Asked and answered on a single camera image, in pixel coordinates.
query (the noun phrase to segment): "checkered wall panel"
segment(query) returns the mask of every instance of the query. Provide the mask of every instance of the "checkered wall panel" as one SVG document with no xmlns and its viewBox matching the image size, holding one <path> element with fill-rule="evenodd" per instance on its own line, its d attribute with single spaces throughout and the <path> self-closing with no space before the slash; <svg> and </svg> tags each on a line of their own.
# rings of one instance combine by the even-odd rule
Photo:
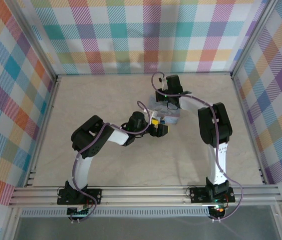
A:
<svg viewBox="0 0 282 240">
<path fill-rule="evenodd" d="M 282 0 L 235 82 L 266 174 L 282 192 Z"/>
<path fill-rule="evenodd" d="M 0 0 L 0 231 L 14 187 L 25 177 L 52 81 Z"/>
<path fill-rule="evenodd" d="M 18 0 L 69 75 L 230 71 L 266 1 Z"/>
</svg>

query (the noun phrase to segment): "beige marble floor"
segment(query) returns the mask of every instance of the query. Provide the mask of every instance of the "beige marble floor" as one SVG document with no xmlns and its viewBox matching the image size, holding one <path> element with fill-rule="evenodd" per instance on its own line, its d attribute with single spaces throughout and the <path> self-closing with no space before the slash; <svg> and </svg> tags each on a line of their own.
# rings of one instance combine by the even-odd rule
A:
<svg viewBox="0 0 282 240">
<path fill-rule="evenodd" d="M 233 128 L 227 152 L 227 173 L 242 184 L 261 184 L 232 81 L 228 75 L 180 74 L 184 90 L 210 103 L 223 102 Z M 93 115 L 120 125 L 154 94 L 150 75 L 64 77 L 39 156 L 34 186 L 62 186 L 71 175 L 74 152 L 71 134 Z M 198 119 L 181 110 L 179 122 L 161 138 L 146 135 L 128 147 L 108 142 L 94 158 L 89 185 L 205 184 L 209 176 L 206 145 Z"/>
</svg>

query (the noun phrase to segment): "enclosure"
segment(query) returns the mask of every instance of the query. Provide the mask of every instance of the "enclosure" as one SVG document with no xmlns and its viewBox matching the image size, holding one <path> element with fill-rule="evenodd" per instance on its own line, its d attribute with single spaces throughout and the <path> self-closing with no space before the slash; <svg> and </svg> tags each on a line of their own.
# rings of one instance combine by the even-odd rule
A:
<svg viewBox="0 0 282 240">
<path fill-rule="evenodd" d="M 87 178 L 101 203 L 71 224 L 56 201 L 72 133 L 153 108 L 155 72 L 225 105 L 226 174 L 244 190 L 230 183 L 226 215 L 241 206 L 212 222 L 188 198 L 212 166 L 198 118 L 177 107 L 165 136 L 104 145 Z M 282 0 L 0 0 L 0 239 L 86 236 L 282 239 Z"/>
</svg>

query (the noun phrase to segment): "vent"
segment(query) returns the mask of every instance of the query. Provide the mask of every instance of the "vent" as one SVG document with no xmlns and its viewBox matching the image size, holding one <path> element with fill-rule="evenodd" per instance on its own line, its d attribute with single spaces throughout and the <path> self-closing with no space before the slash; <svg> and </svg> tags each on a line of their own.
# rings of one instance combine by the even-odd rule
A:
<svg viewBox="0 0 282 240">
<path fill-rule="evenodd" d="M 207 206 L 187 207 L 101 207 L 99 206 L 92 217 L 133 217 L 133 218 L 166 218 L 166 217 L 206 217 L 209 215 Z M 66 208 L 45 207 L 42 209 L 27 207 L 21 214 L 22 218 L 55 218 L 67 217 Z"/>
</svg>

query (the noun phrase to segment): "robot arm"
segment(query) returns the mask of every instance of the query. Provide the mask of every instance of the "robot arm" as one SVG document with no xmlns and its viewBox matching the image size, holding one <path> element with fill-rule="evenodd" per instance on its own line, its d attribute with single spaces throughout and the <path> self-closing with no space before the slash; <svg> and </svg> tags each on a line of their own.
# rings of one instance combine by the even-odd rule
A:
<svg viewBox="0 0 282 240">
<path fill-rule="evenodd" d="M 124 145 L 126 143 L 126 141 L 129 139 L 129 135 L 125 132 L 122 132 L 118 129 L 113 129 L 114 131 L 111 133 L 110 137 L 108 138 L 107 141 L 109 142 L 114 142 L 117 143 L 119 145 Z M 93 160 L 93 156 L 91 157 L 86 157 L 83 158 L 82 155 L 80 155 L 78 163 L 76 165 L 76 169 L 75 169 L 75 181 L 77 186 L 80 189 L 83 189 L 84 187 L 86 187 L 87 185 L 87 176 L 88 176 L 88 172 L 91 166 L 91 162 Z M 70 178 L 68 180 L 70 186 L 75 189 L 74 183 L 73 183 L 73 179 Z"/>
<path fill-rule="evenodd" d="M 198 112 L 200 109 L 206 108 L 206 106 L 202 104 L 201 102 L 193 98 L 184 97 L 184 96 L 179 98 L 179 103 L 180 103 L 181 109 L 190 111 L 191 113 L 193 113 L 196 116 L 198 116 Z M 207 148 L 208 148 L 208 157 L 209 157 L 209 163 L 210 163 L 210 168 L 211 168 L 211 175 L 210 177 L 208 177 L 208 179 L 213 185 L 220 185 L 226 181 L 226 178 L 220 172 L 220 170 L 218 169 L 216 165 L 216 148 L 211 145 L 207 145 Z M 224 169 L 224 172 L 226 169 L 226 149 L 227 149 L 226 142 L 220 144 L 218 157 L 219 157 L 219 164 L 221 168 Z"/>
<path fill-rule="evenodd" d="M 224 177 L 223 173 L 220 172 L 216 164 L 217 138 L 214 118 L 210 107 L 206 107 L 206 105 L 200 101 L 191 98 L 190 92 L 183 91 L 177 75 L 168 76 L 164 79 L 160 79 L 160 81 L 162 82 L 162 88 L 157 89 L 160 93 L 156 92 L 156 101 L 167 101 L 198 116 L 200 135 L 203 142 L 207 144 L 211 174 L 209 177 L 206 177 L 205 187 L 189 188 L 191 203 L 235 202 L 233 189 L 229 187 L 228 180 Z M 218 162 L 221 169 L 225 171 L 226 150 L 233 131 L 225 106 L 222 103 L 210 104 L 210 106 L 213 108 L 216 115 L 219 130 Z M 76 151 L 76 153 L 80 152 L 82 149 L 85 149 L 87 145 L 92 143 L 104 125 L 103 120 L 95 115 L 79 127 L 71 136 L 74 151 Z M 122 129 L 125 131 L 139 133 L 147 126 L 147 122 L 144 119 L 144 115 L 137 111 L 130 117 L 129 122 L 124 123 L 122 126 Z M 154 124 L 150 124 L 148 129 L 142 132 L 141 135 L 149 133 L 154 137 L 162 137 L 167 132 L 168 127 L 166 125 L 159 124 L 158 126 L 154 126 Z M 120 129 L 106 125 L 97 141 L 81 153 L 76 168 L 74 169 L 75 180 L 78 188 L 96 198 L 98 204 L 100 203 L 102 189 L 87 188 L 87 176 L 93 157 L 107 141 L 122 146 L 128 146 L 134 142 L 135 137 L 135 134 L 125 133 Z M 72 178 L 65 183 L 64 189 L 61 189 L 58 195 L 57 204 L 59 205 L 82 205 L 86 204 L 87 201 L 87 198 L 76 190 Z"/>
<path fill-rule="evenodd" d="M 212 202 L 216 198 L 226 194 L 229 190 L 229 182 L 220 172 L 216 164 L 216 129 L 212 111 L 209 107 L 194 98 L 191 93 L 183 91 L 179 77 L 171 75 L 166 78 L 159 78 L 162 88 L 156 92 L 156 101 L 172 103 L 175 106 L 190 111 L 199 118 L 200 135 L 208 147 L 208 156 L 211 166 L 211 175 L 206 178 L 205 192 L 208 195 L 208 201 Z M 224 104 L 209 104 L 212 106 L 217 117 L 219 130 L 219 149 L 218 161 L 221 168 L 226 169 L 226 150 L 230 136 L 233 133 L 229 117 Z"/>
</svg>

